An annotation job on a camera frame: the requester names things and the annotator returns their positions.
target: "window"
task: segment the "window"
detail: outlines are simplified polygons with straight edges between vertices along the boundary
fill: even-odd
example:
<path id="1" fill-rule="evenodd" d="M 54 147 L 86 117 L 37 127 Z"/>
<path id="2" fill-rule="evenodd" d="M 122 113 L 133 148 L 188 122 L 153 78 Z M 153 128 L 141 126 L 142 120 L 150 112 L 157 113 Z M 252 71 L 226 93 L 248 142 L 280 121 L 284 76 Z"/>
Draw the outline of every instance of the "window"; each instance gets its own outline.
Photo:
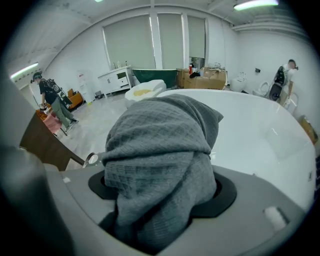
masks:
<path id="1" fill-rule="evenodd" d="M 194 58 L 205 58 L 206 29 L 205 20 L 188 16 L 189 28 L 189 56 Z"/>
<path id="2" fill-rule="evenodd" d="M 181 14 L 160 13 L 158 16 L 162 67 L 183 68 L 184 44 Z"/>
<path id="3" fill-rule="evenodd" d="M 133 69 L 156 68 L 148 15 L 108 25 L 104 28 L 104 35 L 111 69 L 118 61 L 122 66 L 127 61 Z"/>

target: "wooden cabinet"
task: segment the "wooden cabinet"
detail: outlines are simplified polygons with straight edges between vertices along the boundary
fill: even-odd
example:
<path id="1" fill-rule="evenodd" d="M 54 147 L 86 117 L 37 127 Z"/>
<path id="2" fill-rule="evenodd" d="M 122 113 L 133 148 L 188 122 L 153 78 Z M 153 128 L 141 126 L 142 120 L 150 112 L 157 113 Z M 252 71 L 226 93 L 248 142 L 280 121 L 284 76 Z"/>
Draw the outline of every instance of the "wooden cabinet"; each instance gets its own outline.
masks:
<path id="1" fill-rule="evenodd" d="M 98 77 L 101 86 L 101 92 L 107 94 L 117 91 L 131 89 L 133 86 L 133 78 L 130 66 L 125 66 L 111 70 Z"/>

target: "black t-shirt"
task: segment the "black t-shirt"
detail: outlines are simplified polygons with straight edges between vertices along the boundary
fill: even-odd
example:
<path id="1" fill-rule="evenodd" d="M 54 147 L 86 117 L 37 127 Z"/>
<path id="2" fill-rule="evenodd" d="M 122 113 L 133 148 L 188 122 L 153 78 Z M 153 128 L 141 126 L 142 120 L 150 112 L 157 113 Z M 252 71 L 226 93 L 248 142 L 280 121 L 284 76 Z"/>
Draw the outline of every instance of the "black t-shirt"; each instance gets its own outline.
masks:
<path id="1" fill-rule="evenodd" d="M 49 85 L 47 80 L 42 79 L 39 83 L 40 94 L 45 93 L 45 101 L 52 105 L 57 98 L 54 89 Z"/>

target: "person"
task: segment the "person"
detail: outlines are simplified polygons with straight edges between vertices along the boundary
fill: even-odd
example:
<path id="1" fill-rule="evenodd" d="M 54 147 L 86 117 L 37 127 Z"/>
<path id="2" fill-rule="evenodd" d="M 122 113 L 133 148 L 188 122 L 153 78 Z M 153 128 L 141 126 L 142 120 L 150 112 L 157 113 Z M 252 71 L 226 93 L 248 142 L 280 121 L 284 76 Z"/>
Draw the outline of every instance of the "person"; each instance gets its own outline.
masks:
<path id="1" fill-rule="evenodd" d="M 297 64 L 293 59 L 289 59 L 287 64 L 283 65 L 284 73 L 285 73 L 285 81 L 282 89 L 282 97 L 280 99 L 281 103 L 285 103 L 287 99 L 290 98 L 293 87 L 294 87 L 294 74 L 298 70 Z"/>
<path id="2" fill-rule="evenodd" d="M 48 81 L 43 79 L 40 72 L 36 72 L 33 75 L 33 81 L 39 85 L 40 94 L 42 95 L 42 108 L 45 108 L 45 101 L 51 105 L 53 112 L 55 112 L 56 117 L 63 123 L 65 126 L 65 132 L 69 132 L 73 124 L 78 123 L 79 121 L 74 119 L 74 115 L 71 114 L 65 106 L 60 102 L 59 97 L 55 93 L 54 89 L 49 85 Z"/>

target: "cardboard box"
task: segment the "cardboard box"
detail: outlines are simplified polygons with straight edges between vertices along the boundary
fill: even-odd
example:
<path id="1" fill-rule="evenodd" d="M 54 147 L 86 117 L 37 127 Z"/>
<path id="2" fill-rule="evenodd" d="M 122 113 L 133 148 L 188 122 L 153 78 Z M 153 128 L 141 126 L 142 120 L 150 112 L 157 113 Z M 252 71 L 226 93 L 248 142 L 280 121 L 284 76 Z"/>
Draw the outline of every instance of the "cardboard box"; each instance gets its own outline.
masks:
<path id="1" fill-rule="evenodd" d="M 223 90 L 227 80 L 226 71 L 209 70 L 208 67 L 203 68 L 203 76 L 190 78 L 189 73 L 184 74 L 185 89 L 214 89 Z"/>
<path id="2" fill-rule="evenodd" d="M 315 130 L 311 126 L 311 124 L 308 122 L 308 120 L 303 116 L 299 124 L 302 126 L 302 128 L 305 130 L 306 134 L 309 136 L 310 140 L 312 141 L 313 145 L 316 144 L 318 141 L 318 135 L 316 134 Z"/>
<path id="3" fill-rule="evenodd" d="M 180 88 L 184 88 L 184 84 L 185 84 L 185 74 L 189 74 L 189 69 L 188 68 L 177 68 L 177 75 L 176 75 L 176 81 L 177 81 L 177 85 Z"/>

